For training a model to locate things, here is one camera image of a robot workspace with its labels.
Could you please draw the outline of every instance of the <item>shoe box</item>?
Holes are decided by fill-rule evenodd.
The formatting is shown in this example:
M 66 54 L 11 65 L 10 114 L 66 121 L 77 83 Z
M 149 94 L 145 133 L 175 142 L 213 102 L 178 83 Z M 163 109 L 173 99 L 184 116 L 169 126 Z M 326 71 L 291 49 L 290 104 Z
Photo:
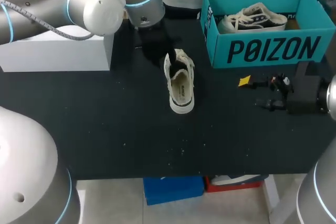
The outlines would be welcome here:
M 288 18 L 283 31 L 220 34 L 225 16 L 262 2 Z M 203 0 L 201 27 L 213 68 L 237 68 L 320 62 L 335 32 L 318 0 Z

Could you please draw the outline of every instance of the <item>cable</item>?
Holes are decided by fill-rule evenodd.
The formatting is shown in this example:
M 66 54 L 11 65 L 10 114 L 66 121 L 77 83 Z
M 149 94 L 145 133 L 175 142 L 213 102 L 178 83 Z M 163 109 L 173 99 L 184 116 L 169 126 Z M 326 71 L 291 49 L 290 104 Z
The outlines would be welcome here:
M 54 32 L 55 34 L 58 34 L 58 35 L 60 35 L 60 36 L 62 36 L 64 38 L 67 38 L 67 39 L 82 41 L 82 40 L 87 40 L 87 39 L 91 38 L 92 36 L 94 36 L 94 34 L 89 34 L 89 35 L 86 35 L 86 36 L 83 36 L 83 37 L 72 36 L 72 35 L 63 33 L 62 31 L 56 29 L 52 25 L 50 25 L 47 22 L 39 19 L 38 17 L 36 17 L 35 15 L 31 14 L 30 12 L 22 9 L 18 5 L 15 5 L 15 4 L 13 4 L 11 2 L 8 2 L 6 0 L 0 0 L 0 5 L 1 6 L 4 5 L 4 6 L 12 9 L 13 11 L 15 11 L 17 13 L 20 13 L 21 15 L 25 16 L 26 18 L 28 18 L 28 19 L 30 19 L 32 21 L 37 22 L 38 24 L 40 24 L 41 26 L 43 26 L 43 27 L 47 28 L 48 30 Z

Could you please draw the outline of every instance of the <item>black table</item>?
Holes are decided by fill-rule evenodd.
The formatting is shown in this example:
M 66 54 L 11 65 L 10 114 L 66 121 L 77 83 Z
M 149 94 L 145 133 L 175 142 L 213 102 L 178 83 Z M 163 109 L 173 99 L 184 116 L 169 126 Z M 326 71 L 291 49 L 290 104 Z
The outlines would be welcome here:
M 76 179 L 308 172 L 336 124 L 256 108 L 270 91 L 237 88 L 248 74 L 291 76 L 295 66 L 215 70 L 198 21 L 167 25 L 196 65 L 187 115 L 171 110 L 163 70 L 132 50 L 125 25 L 110 72 L 0 73 L 0 105 L 42 124 Z M 331 77 L 326 63 L 318 70 Z

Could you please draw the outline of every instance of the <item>canvas shoe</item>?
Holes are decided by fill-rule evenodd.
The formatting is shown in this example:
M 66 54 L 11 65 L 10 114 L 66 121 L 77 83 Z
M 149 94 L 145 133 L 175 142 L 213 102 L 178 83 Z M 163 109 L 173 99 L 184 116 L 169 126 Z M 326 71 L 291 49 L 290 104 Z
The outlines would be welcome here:
M 257 3 L 235 15 L 225 16 L 218 24 L 218 31 L 221 34 L 281 31 L 286 23 L 284 15 L 273 13 L 263 3 Z
M 194 101 L 194 62 L 182 49 L 175 49 L 176 62 L 169 55 L 164 60 L 164 74 L 168 82 L 170 107 L 177 114 L 192 111 Z

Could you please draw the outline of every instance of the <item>black and white sneaker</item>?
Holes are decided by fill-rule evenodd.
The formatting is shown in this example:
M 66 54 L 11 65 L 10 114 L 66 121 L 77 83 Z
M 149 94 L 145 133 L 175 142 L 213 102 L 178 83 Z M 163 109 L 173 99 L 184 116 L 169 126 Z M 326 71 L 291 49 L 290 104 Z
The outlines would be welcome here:
M 218 24 L 221 34 L 282 31 L 287 18 L 271 12 L 263 3 L 251 5 L 235 15 L 225 16 Z
M 168 82 L 170 107 L 177 114 L 186 114 L 194 108 L 194 62 L 182 49 L 175 49 L 176 62 L 169 55 L 164 60 L 164 74 Z

